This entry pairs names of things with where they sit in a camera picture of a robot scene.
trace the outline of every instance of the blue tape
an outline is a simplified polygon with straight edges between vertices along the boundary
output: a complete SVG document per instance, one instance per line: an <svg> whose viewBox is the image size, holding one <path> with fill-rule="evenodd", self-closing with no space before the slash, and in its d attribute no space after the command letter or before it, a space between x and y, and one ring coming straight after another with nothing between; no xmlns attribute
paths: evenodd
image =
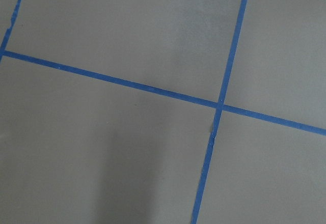
<svg viewBox="0 0 326 224"><path fill-rule="evenodd" d="M12 29L13 29L13 27L15 25L15 22L16 22L16 19L17 19L17 16L18 16L20 3L21 3L21 0L18 0L17 3L16 3L16 6L15 6L14 12L11 15L11 25L6 30L5 36L4 36L3 40L2 40L2 43L1 43L1 46L0 46L0 62L1 62L2 56L4 55L4 52L6 50L6 47L7 47L7 44L8 44Z"/></svg>
<svg viewBox="0 0 326 224"><path fill-rule="evenodd" d="M231 113L235 113L235 114L238 114L238 115L248 116L248 117L252 117L252 118L255 118L255 119L268 121L268 122L272 122L272 123L275 123L275 124L288 126L288 127L300 129L300 130L303 130L303 131L313 132L313 133L316 133L316 134L326 136L326 129L322 129L322 128L319 128L319 127L309 126L309 125L306 125L306 124L302 124L302 123L295 122L295 121L290 121L290 120L285 120L285 119L281 119L281 118L274 117L274 116L268 116L268 115L261 114L261 113L258 113L258 112L254 112L254 111L250 111L250 110L246 110L246 109L242 109L242 108L237 108L237 107L233 107L233 106L229 106L229 105L224 105L223 110L231 112Z"/></svg>
<svg viewBox="0 0 326 224"><path fill-rule="evenodd" d="M213 102L213 101L209 101L209 100L205 100L205 99L201 99L201 98L196 98L196 97L181 94L181 93L171 92L171 91L168 91L168 90L164 90L164 89L160 89L160 88L140 84L140 83L133 82L133 81L123 80L123 79L120 79L120 78L116 78L116 77L112 77L112 76L108 76L108 75L104 75L104 74L100 74L100 73L96 73L96 72L92 72L92 71L88 71L88 70L83 70L83 69L75 68L75 67L68 66L68 65L62 65L62 64L55 63L55 62L50 62L50 61L47 61L47 60L37 59L37 58L34 58L34 57L30 57L30 56L15 53L15 52L5 51L4 56L19 59L19 60L23 60L23 61L27 61L27 62L34 63L34 64L39 64L39 65L42 65L42 66L55 68L55 69L58 69L58 70L71 72L71 73L74 73L74 74L79 74L79 75L91 77L91 78L98 79L98 80L104 80L104 81L112 82L112 83L115 83L115 84L123 85L125 87L135 88L135 89L146 91L146 92L156 93L156 94L160 94L160 95L163 95L163 96L188 101L188 102L191 102L191 103L200 104L200 105L211 107L211 108L216 108L216 105L217 105L217 103Z"/></svg>
<svg viewBox="0 0 326 224"><path fill-rule="evenodd" d="M220 120L221 120L222 109L223 109L223 105L224 105L224 101L225 101L226 92L228 89L228 84L229 84L229 80L230 80L230 75L231 75L231 71L232 71L236 48L237 48L238 41L239 41L242 21L243 21L244 15L245 15L247 1L248 0L241 0L241 3L240 3L238 18L237 18L234 33L233 33L229 57L228 57L228 61L227 61L227 65L226 65L226 69L225 69L225 73L224 73L224 77L223 77L223 82L222 82L222 86L221 86L221 90L220 90L218 105L216 107L216 112L215 112L215 116L214 116L213 129L212 129L212 132L209 137L209 142L208 142L208 146L207 146L207 150L206 150L204 164L203 164L203 168L202 168L202 172L201 172L201 176L200 176L200 180L199 180L199 185L198 185L198 189L197 189L197 193L196 193L191 224L197 223L200 206L201 206L201 202L202 202L202 198L203 198L203 194L204 194L204 189L205 189L205 185L206 185L207 175L208 175L208 171L209 171L209 165L210 165L210 161L211 161L213 147L214 147L214 143L215 143L215 137L218 132L218 128L219 128L219 124L220 124Z"/></svg>

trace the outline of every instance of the concrete floor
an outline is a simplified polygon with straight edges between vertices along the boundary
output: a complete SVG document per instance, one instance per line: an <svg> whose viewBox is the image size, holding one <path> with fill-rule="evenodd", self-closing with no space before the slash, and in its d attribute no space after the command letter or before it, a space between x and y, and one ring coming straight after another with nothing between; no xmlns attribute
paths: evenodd
<svg viewBox="0 0 326 224"><path fill-rule="evenodd" d="M240 2L22 0L6 50L216 104ZM324 223L325 8L248 0L225 104L314 127L223 111L197 223ZM191 222L214 107L8 55L0 84L1 223Z"/></svg>

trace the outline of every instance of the blue grid line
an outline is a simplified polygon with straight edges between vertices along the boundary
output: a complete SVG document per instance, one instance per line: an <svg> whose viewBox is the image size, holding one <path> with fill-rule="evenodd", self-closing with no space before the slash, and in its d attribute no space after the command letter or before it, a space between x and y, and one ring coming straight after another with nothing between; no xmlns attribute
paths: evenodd
<svg viewBox="0 0 326 224"><path fill-rule="evenodd" d="M7 47L7 44L8 44L12 29L13 29L13 27L15 25L15 22L16 22L16 19L17 19L17 16L18 16L20 3L21 3L21 0L18 0L17 3L16 3L16 6L15 6L14 12L11 15L11 19L10 19L11 25L6 30L5 36L4 36L3 40L2 40L2 43L1 43L1 46L0 46L0 62L1 62L2 56L4 55L5 49Z"/></svg>
<svg viewBox="0 0 326 224"><path fill-rule="evenodd" d="M169 90L148 86L148 85L144 85L144 84L133 82L133 81L123 80L120 78L103 75L103 74L99 74L96 72L75 68L72 66L67 66L67 65L63 65L63 64L59 64L59 63L55 63L55 62L50 62L47 60L34 58L31 56L19 54L16 52L5 51L4 56L10 57L13 59L26 61L26 62L33 63L33 64L38 64L41 66L46 66L46 67L51 67L51 68L58 69L58 70L67 71L67 72L70 72L73 74L83 75L83 76L87 76L87 77L94 78L94 79L112 82L115 84L119 84L119 85L130 87L130 88L135 88L135 89L142 90L142 91L149 92L149 93L155 93L155 94L159 94L162 96L179 99L179 100L203 105L203 106L210 107L210 108L221 109L221 110L231 112L234 114L247 116L247 117L255 118L258 120L263 120L263 121L267 121L267 122L271 122L271 123L275 123L275 124L279 124L279 125L283 125L283 126L287 126L287 127L292 127L295 129L304 130L304 131L308 131L308 132L326 136L326 129L315 127L315 126L310 126L307 124L290 121L290 120L286 120L286 119L282 119L282 118L278 118L278 117L274 117L274 116L269 116L266 114L262 114L259 112L255 112L255 111L251 111L251 110L247 110L247 109L243 109L243 108L233 107L233 106L226 105L226 104L221 106L217 102L205 100L202 98L197 98L194 96L176 93L176 92L172 92Z"/></svg>
<svg viewBox="0 0 326 224"><path fill-rule="evenodd" d="M228 61L226 64L226 69L225 69L223 82L222 82L222 86L221 86L221 90L220 90L218 106L216 108L215 115L214 115L213 129L209 136L209 141L208 141L208 145L207 145L204 164L203 164L203 168L202 168L202 172L201 172L201 176L200 176L200 180L199 180L199 185L198 185L198 189L197 189L197 193L196 193L191 224L197 223L200 206L201 206L201 202L202 202L202 198L203 198L203 194L204 194L205 184L206 184L206 180L207 180L209 165L210 165L210 161L211 161L211 157L212 157L212 153L213 153L215 137L217 135L220 120L221 120L222 108L224 105L225 96L226 96L226 92L228 89L228 84L229 84L229 80L230 80L230 76L231 76L233 61L234 61L234 57L235 57L235 53L236 53L236 48L238 46L238 41L239 41L243 17L245 15L247 1L248 0L241 0L241 3L240 3L238 17L236 20L235 29L234 29L234 33L233 33L233 37L232 37L229 57L228 57Z"/></svg>

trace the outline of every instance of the floor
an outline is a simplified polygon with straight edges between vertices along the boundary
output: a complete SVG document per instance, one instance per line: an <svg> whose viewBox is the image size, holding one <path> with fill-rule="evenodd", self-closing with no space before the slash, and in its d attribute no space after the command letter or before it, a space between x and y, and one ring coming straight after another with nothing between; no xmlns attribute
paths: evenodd
<svg viewBox="0 0 326 224"><path fill-rule="evenodd" d="M324 223L325 8L0 0L0 222Z"/></svg>

